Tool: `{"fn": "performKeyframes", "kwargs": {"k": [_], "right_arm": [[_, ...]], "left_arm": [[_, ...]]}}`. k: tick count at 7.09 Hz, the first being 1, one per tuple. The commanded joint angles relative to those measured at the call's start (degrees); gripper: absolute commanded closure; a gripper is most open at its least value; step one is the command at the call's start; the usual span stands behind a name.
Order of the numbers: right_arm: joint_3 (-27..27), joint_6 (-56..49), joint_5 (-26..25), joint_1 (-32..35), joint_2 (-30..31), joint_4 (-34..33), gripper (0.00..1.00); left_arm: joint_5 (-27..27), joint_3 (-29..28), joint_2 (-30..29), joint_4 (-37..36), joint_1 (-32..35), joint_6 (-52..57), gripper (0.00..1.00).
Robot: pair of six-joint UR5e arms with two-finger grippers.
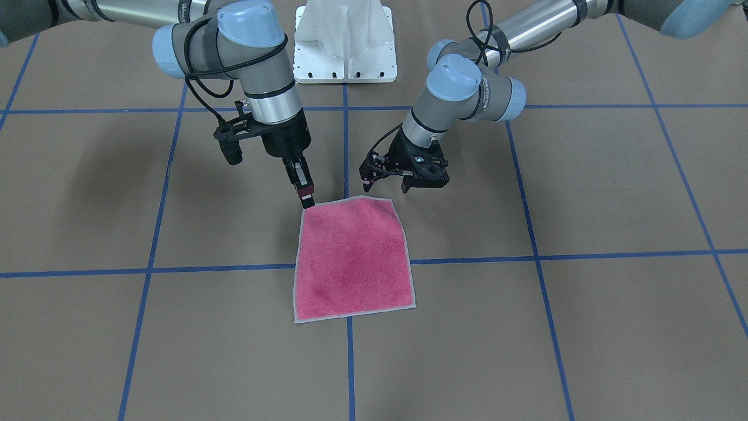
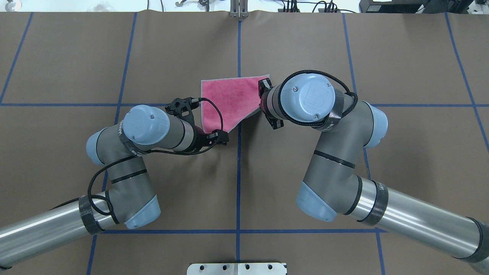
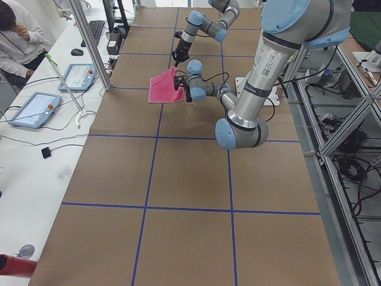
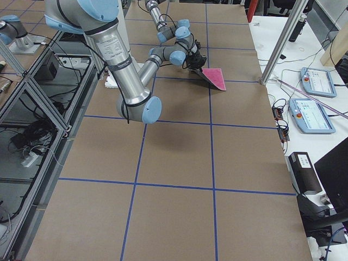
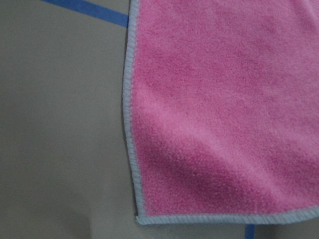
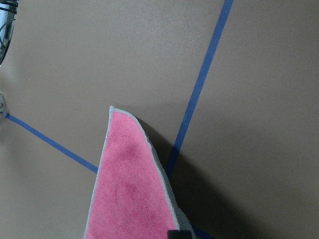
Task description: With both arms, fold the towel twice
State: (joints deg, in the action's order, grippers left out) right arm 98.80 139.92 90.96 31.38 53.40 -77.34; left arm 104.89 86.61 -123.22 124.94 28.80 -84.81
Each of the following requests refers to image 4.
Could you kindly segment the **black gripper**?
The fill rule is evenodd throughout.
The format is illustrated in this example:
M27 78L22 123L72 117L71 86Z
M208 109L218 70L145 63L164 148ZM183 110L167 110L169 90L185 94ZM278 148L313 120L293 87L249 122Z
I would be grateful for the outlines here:
M187 56L187 68L190 70L201 70L206 63L206 56L196 52Z

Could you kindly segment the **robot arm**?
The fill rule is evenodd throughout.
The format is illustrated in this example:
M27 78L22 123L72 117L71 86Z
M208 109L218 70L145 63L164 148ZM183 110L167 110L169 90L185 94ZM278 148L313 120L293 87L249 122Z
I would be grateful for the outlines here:
M188 19L181 19L174 22L168 14L162 14L159 4L163 1L145 1L146 11L150 14L156 30L157 38L161 44L175 38L176 42L179 40L187 41L188 53L196 53L200 48L200 42L197 41L190 31L190 21Z
M96 48L116 80L121 97L117 111L123 118L154 123L160 115L160 98L153 96L147 85L164 61L190 70L201 71L207 58L200 54L200 43L190 31L187 19L169 27L158 7L159 1L146 1L157 28L160 42L175 38L173 46L156 47L150 51L142 68L137 69L119 31L120 6L117 1L46 1L48 26L74 34L84 34L95 41Z

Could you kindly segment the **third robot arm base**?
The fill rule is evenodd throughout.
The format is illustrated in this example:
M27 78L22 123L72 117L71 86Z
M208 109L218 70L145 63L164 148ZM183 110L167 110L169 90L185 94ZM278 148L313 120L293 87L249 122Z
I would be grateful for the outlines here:
M48 44L45 36L29 35L16 15L1 17L1 40L13 54L22 55L33 55L40 46Z

